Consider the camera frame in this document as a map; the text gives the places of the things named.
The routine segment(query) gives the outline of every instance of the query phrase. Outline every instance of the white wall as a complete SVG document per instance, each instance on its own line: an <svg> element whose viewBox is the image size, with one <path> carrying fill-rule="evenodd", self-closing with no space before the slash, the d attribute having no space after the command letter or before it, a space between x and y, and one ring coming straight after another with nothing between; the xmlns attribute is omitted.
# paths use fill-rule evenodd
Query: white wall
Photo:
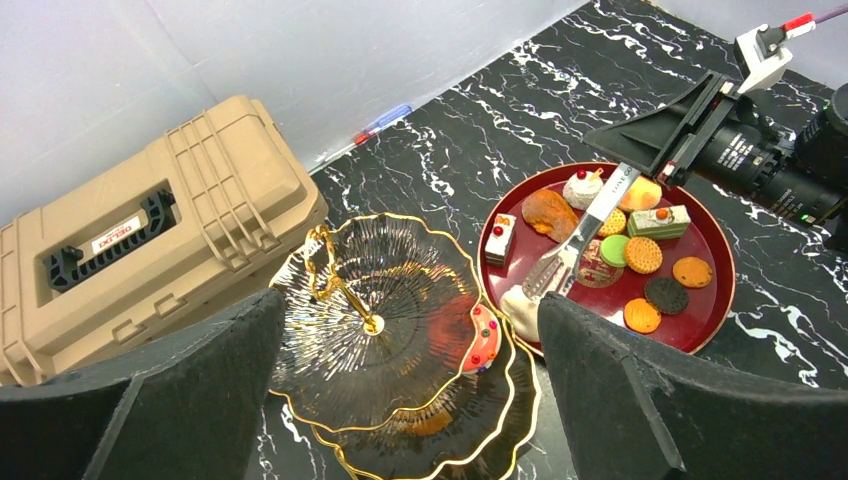
<svg viewBox="0 0 848 480"><path fill-rule="evenodd" d="M307 168L585 0L5 0L0 224L234 94Z"/></svg>
<svg viewBox="0 0 848 480"><path fill-rule="evenodd" d="M764 23L771 26L811 12L814 16L845 0L652 0L667 12L725 40ZM848 15L833 18L787 44L794 55L789 68L831 88L848 83Z"/></svg>

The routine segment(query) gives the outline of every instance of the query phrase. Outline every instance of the tan plastic case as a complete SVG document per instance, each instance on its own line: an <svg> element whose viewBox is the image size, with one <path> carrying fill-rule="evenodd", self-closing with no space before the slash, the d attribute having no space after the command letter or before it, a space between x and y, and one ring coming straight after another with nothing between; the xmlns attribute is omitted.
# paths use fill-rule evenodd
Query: tan plastic case
<svg viewBox="0 0 848 480"><path fill-rule="evenodd" d="M222 102L0 228L0 385L124 353L262 288L327 211L267 110Z"/></svg>

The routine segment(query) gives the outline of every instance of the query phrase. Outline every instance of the cake server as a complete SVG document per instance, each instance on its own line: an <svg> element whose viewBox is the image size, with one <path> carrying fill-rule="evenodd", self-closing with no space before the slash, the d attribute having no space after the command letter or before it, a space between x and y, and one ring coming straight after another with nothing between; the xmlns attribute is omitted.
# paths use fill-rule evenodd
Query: cake server
<svg viewBox="0 0 848 480"><path fill-rule="evenodd" d="M564 242L542 255L527 274L521 288L529 300L538 302L548 292L563 296L568 294L577 278L577 266L586 246L639 175L638 170L624 163L616 167L586 209L574 232Z"/></svg>

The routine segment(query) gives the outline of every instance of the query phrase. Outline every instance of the green cake slice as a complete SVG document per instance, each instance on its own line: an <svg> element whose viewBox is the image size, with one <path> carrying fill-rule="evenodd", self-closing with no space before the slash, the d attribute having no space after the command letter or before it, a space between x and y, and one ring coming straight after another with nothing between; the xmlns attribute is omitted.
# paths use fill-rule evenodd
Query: green cake slice
<svg viewBox="0 0 848 480"><path fill-rule="evenodd" d="M627 233L631 237L668 240L682 237L691 223L685 205L655 208L631 213Z"/></svg>

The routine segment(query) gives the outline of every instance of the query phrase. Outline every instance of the cookie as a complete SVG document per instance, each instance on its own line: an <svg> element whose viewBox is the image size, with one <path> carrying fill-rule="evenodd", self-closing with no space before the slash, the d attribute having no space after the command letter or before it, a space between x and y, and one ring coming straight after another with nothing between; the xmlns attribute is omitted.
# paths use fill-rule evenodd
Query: cookie
<svg viewBox="0 0 848 480"><path fill-rule="evenodd" d="M624 260L636 273L654 273L662 265L662 250L648 237L633 237L624 247Z"/></svg>
<svg viewBox="0 0 848 480"><path fill-rule="evenodd" d="M713 269L698 257L684 257L674 263L671 273L688 288L704 288L713 281Z"/></svg>
<svg viewBox="0 0 848 480"><path fill-rule="evenodd" d="M627 227L627 217L624 216L624 212L616 208L601 226L601 229L598 230L598 236L606 238L611 235L618 235L624 231L625 227Z"/></svg>
<svg viewBox="0 0 848 480"><path fill-rule="evenodd" d="M689 306L689 294L671 277L654 277L645 284L645 298L660 313L678 315Z"/></svg>
<svg viewBox="0 0 848 480"><path fill-rule="evenodd" d="M624 235L612 235L605 238L601 242L601 260L612 267L626 267L627 262L624 260L624 247L629 240L630 238Z"/></svg>
<svg viewBox="0 0 848 480"><path fill-rule="evenodd" d="M624 323L634 332L655 332L661 321L660 312L644 298L635 298L624 306Z"/></svg>

